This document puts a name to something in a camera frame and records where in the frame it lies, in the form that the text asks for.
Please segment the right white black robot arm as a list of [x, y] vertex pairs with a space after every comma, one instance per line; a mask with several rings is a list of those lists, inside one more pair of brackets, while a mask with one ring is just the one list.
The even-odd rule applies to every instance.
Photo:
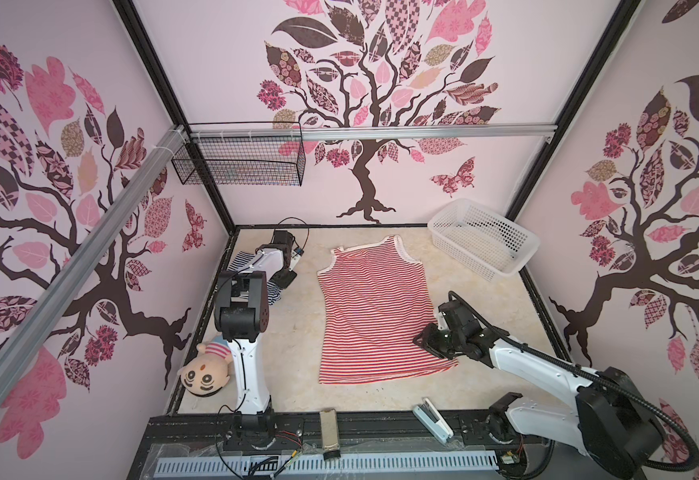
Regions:
[[489, 323], [455, 292], [413, 345], [441, 360], [467, 358], [513, 374], [559, 406], [509, 392], [490, 408], [485, 429], [497, 443], [524, 435], [569, 445], [607, 473], [629, 479], [665, 442], [665, 430], [627, 374], [579, 367], [549, 356]]

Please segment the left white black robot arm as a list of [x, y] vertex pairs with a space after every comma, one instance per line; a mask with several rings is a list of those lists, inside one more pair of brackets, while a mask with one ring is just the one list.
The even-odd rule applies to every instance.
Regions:
[[269, 281], [286, 285], [293, 279], [294, 246], [290, 232], [275, 230], [271, 241], [261, 245], [252, 260], [219, 276], [213, 316], [217, 332], [231, 347], [237, 389], [231, 430], [241, 438], [276, 436], [259, 341], [270, 321]]

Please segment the white stapler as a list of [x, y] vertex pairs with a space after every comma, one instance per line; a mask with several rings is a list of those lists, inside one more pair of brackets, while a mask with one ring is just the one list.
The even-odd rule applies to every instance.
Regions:
[[453, 429], [429, 398], [425, 397], [421, 403], [413, 406], [413, 415], [439, 443], [445, 445], [453, 439]]

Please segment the silver rear aluminium bar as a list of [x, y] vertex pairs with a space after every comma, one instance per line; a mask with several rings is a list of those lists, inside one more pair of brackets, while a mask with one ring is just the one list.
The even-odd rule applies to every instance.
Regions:
[[485, 125], [437, 125], [437, 126], [403, 126], [403, 127], [335, 127], [303, 128], [288, 124], [287, 128], [251, 128], [242, 124], [227, 129], [200, 129], [193, 127], [190, 134], [195, 139], [233, 139], [247, 140], [281, 137], [285, 140], [324, 141], [324, 140], [383, 140], [383, 139], [423, 139], [423, 138], [494, 138], [494, 137], [543, 137], [552, 138], [557, 125], [539, 123], [520, 124], [485, 124]]

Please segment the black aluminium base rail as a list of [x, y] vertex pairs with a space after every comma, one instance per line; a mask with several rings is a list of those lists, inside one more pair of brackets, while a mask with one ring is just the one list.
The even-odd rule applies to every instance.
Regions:
[[[453, 429], [453, 438], [465, 446], [517, 447], [521, 442], [540, 444], [539, 436], [521, 436], [505, 432], [497, 437], [489, 430], [489, 411], [447, 410], [443, 418]], [[374, 439], [425, 439], [435, 436], [411, 411], [340, 412], [337, 414], [340, 441]], [[321, 420], [317, 412], [276, 413], [269, 422], [258, 425], [243, 420], [240, 414], [177, 414], [153, 417], [144, 432], [141, 446], [157, 443], [213, 442], [222, 440], [233, 446], [262, 445], [285, 436], [305, 444], [321, 440]]]

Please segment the red white striped tank top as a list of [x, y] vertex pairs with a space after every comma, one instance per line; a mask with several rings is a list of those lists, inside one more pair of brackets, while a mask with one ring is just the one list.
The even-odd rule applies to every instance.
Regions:
[[401, 236], [336, 248], [317, 278], [326, 308], [321, 384], [370, 384], [457, 367], [413, 343], [435, 322], [435, 308], [425, 267], [407, 253]]

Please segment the navy white striped tank top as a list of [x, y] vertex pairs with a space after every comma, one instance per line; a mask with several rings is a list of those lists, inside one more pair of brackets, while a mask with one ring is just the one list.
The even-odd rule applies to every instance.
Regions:
[[[255, 254], [239, 251], [234, 255], [231, 260], [228, 270], [231, 272], [236, 272], [241, 275], [250, 275], [253, 270], [251, 270], [251, 262], [255, 259]], [[274, 305], [282, 298], [282, 290], [274, 282], [271, 282], [270, 276], [267, 276], [267, 288], [268, 288], [268, 302], [270, 305]]]

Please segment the white plastic laundry basket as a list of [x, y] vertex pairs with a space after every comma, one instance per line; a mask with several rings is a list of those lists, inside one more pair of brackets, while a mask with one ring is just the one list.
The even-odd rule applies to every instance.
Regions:
[[518, 274], [541, 246], [533, 232], [469, 199], [447, 204], [427, 229], [435, 247], [489, 282]]

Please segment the silver left aluminium bar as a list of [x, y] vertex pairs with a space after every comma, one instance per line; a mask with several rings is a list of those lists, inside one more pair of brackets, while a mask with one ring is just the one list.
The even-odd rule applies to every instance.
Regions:
[[0, 350], [0, 406], [26, 372], [31, 360], [83, 288], [109, 246], [136, 212], [161, 171], [187, 140], [187, 128], [172, 126], [149, 153], [100, 222], [72, 255], [70, 263], [45, 290], [24, 322]]

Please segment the plush doll striped hat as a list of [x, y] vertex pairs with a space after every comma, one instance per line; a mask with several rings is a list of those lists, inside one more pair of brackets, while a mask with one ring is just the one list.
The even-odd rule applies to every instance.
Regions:
[[179, 370], [179, 384], [195, 396], [212, 396], [231, 380], [232, 350], [221, 335], [199, 344], [197, 350], [196, 358]]

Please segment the silver aluminium bar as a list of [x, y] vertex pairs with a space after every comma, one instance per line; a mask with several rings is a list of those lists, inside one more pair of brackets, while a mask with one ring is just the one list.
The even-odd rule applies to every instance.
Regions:
[[193, 127], [190, 134], [195, 139], [233, 139], [247, 140], [281, 137], [285, 140], [324, 141], [324, 140], [383, 140], [383, 139], [423, 139], [423, 138], [494, 138], [494, 137], [543, 137], [552, 138], [557, 125], [539, 123], [520, 124], [485, 124], [485, 125], [437, 125], [437, 126], [403, 126], [403, 127], [335, 127], [303, 128], [288, 124], [287, 128], [251, 128], [242, 124], [227, 129], [200, 129]]
[[83, 288], [109, 246], [136, 212], [161, 171], [187, 140], [187, 128], [172, 126], [149, 153], [100, 222], [72, 255], [70, 263], [45, 290], [24, 322], [0, 350], [0, 406], [26, 372], [31, 360]]

